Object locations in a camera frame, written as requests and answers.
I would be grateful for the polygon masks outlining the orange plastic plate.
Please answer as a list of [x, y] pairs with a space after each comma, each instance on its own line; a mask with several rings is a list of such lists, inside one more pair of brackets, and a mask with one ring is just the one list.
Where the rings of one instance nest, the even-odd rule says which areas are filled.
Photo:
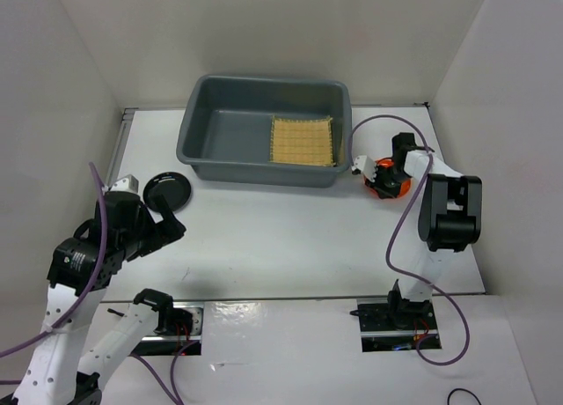
[[364, 185], [378, 199], [397, 199], [405, 196], [411, 188], [408, 176], [399, 176], [398, 168], [391, 158], [380, 158], [375, 161], [373, 178], [363, 177]]

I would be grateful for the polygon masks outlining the black plate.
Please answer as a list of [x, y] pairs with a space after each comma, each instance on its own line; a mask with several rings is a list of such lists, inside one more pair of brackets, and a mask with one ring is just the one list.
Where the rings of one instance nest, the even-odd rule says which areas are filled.
[[188, 204], [192, 193], [192, 185], [186, 176], [176, 172], [165, 172], [147, 182], [143, 189], [143, 201], [149, 209], [157, 212], [155, 199], [161, 195], [172, 211], [179, 211]]

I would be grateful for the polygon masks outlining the woven bamboo mat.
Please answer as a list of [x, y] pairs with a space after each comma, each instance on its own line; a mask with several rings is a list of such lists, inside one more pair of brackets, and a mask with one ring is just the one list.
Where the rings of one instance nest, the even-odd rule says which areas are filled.
[[334, 166], [333, 118], [272, 118], [269, 161], [284, 165]]

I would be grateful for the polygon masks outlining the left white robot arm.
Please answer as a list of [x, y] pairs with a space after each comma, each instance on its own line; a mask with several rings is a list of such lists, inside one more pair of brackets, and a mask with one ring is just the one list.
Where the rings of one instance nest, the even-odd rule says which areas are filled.
[[55, 249], [42, 323], [47, 334], [35, 343], [22, 380], [3, 404], [99, 404], [108, 380], [145, 336], [190, 325], [190, 315], [174, 306], [171, 295], [145, 288], [114, 328], [84, 350], [94, 314], [122, 264], [185, 234], [163, 196], [150, 201], [159, 222], [138, 194], [106, 192], [94, 218]]

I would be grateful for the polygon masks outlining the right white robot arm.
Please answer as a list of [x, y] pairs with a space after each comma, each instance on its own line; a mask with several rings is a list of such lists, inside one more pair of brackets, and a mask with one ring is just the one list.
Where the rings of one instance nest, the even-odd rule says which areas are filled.
[[482, 180], [463, 175], [402, 132], [391, 140], [391, 158], [376, 164], [374, 190], [381, 199], [400, 198], [413, 180], [424, 188], [418, 234], [426, 252], [411, 270], [420, 281], [400, 277], [388, 294], [385, 318], [395, 328], [407, 329], [425, 318], [433, 289], [456, 253], [478, 241], [481, 232]]

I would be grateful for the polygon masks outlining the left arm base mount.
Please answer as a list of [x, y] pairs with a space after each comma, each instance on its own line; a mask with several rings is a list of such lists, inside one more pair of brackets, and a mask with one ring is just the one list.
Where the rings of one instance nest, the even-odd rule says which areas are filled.
[[181, 306], [175, 309], [175, 313], [179, 318], [164, 333], [145, 336], [133, 352], [144, 357], [174, 356], [187, 345], [188, 348], [182, 352], [182, 355], [200, 355], [203, 308]]

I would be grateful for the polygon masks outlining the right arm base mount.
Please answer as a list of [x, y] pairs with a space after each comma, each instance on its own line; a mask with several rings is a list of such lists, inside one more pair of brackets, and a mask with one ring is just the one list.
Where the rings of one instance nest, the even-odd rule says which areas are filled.
[[348, 312], [356, 318], [360, 330], [362, 352], [439, 350], [442, 347], [432, 304], [421, 312], [393, 313], [383, 299], [358, 300]]

